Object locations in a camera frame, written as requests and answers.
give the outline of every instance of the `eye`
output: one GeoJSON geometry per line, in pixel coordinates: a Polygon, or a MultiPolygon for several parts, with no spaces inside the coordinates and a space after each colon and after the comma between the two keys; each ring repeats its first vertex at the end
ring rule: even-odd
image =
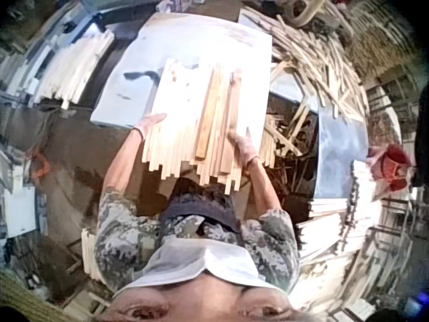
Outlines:
{"type": "Polygon", "coordinates": [[[281,307],[261,306],[249,309],[248,311],[243,311],[241,314],[246,317],[288,318],[292,314],[292,310],[281,307]]]}
{"type": "Polygon", "coordinates": [[[131,307],[126,312],[127,316],[133,317],[137,321],[158,320],[168,313],[167,306],[136,306],[131,307]]]}

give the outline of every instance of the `white board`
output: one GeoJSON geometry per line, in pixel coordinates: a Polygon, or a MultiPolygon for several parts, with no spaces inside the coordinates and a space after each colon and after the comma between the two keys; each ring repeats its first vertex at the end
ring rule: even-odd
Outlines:
{"type": "Polygon", "coordinates": [[[36,229],[34,186],[19,193],[4,190],[7,237],[12,238],[36,229]]]}
{"type": "MultiPolygon", "coordinates": [[[[261,30],[261,28],[251,21],[245,14],[243,10],[240,11],[239,23],[246,25],[247,27],[255,28],[261,30]]],[[[283,97],[289,101],[301,103],[304,98],[304,94],[298,83],[296,82],[294,76],[288,72],[282,70],[278,76],[273,80],[270,85],[269,90],[280,97],[283,97]]],[[[317,95],[310,95],[308,101],[308,107],[315,113],[318,113],[319,103],[317,95]]]]}
{"type": "Polygon", "coordinates": [[[155,13],[126,49],[109,76],[91,121],[131,127],[151,111],[159,77],[168,58],[192,68],[206,59],[242,68],[237,132],[249,125],[255,146],[260,145],[269,93],[272,38],[258,30],[212,17],[185,13],[155,13]],[[141,72],[126,80],[125,72],[141,72]]]}

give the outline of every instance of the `camouflage sleeve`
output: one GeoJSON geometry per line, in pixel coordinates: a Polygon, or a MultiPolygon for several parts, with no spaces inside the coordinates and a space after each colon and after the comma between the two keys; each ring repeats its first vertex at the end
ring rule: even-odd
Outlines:
{"type": "Polygon", "coordinates": [[[245,247],[265,281],[291,292],[299,275],[298,249],[290,216],[270,210],[242,226],[245,247]]]}
{"type": "Polygon", "coordinates": [[[95,258],[113,292],[132,282],[156,250],[158,221],[135,214],[135,205],[117,191],[108,189],[101,197],[95,258]]]}

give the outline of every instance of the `white face mask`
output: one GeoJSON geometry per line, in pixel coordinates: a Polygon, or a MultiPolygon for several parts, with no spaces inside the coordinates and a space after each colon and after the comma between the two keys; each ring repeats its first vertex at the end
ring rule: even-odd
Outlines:
{"type": "Polygon", "coordinates": [[[167,285],[196,278],[208,270],[234,284],[281,290],[264,282],[249,252],[242,247],[211,239],[170,237],[150,258],[146,267],[134,274],[135,281],[115,294],[132,287],[167,285]]]}

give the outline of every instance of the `hand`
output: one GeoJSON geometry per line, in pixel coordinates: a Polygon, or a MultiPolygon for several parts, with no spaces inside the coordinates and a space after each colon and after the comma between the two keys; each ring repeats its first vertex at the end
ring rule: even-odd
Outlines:
{"type": "Polygon", "coordinates": [[[155,115],[148,115],[143,117],[143,119],[140,120],[139,123],[136,123],[134,125],[134,128],[140,132],[141,138],[144,140],[150,129],[159,122],[163,121],[167,117],[167,114],[161,113],[161,114],[155,114],[155,115]]]}
{"type": "Polygon", "coordinates": [[[250,161],[258,157],[255,146],[253,145],[250,137],[249,128],[246,130],[246,136],[239,136],[236,133],[230,133],[229,138],[238,146],[240,151],[240,161],[244,168],[247,167],[250,161]]]}

